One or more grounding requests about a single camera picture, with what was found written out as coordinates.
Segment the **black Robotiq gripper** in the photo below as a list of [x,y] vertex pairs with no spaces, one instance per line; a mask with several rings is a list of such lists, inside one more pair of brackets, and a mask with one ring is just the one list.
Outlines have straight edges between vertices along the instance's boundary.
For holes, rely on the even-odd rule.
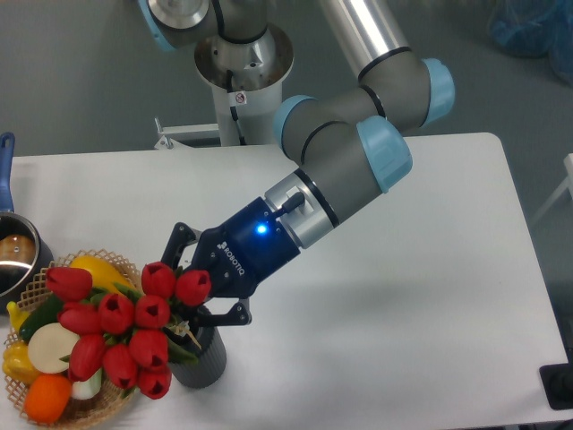
[[[300,254],[261,197],[202,233],[183,222],[175,223],[160,261],[177,269],[184,250],[196,243],[189,268],[209,273],[211,297],[250,297],[261,282]],[[224,314],[213,314],[202,305],[190,319],[192,327],[246,326],[251,322],[248,300],[238,300]]]

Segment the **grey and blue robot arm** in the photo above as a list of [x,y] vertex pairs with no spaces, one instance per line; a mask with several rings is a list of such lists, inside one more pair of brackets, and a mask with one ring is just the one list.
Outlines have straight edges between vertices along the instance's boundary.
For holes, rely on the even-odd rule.
[[434,58],[415,56],[384,1],[324,1],[358,85],[326,101],[294,96],[267,125],[257,90],[280,84],[292,48],[262,1],[143,1],[164,48],[194,44],[201,77],[224,94],[220,137],[247,144],[274,138],[296,170],[262,197],[199,232],[175,225],[158,263],[142,272],[146,293],[177,299],[194,326],[245,325],[257,286],[409,173],[403,132],[452,109],[455,85]]

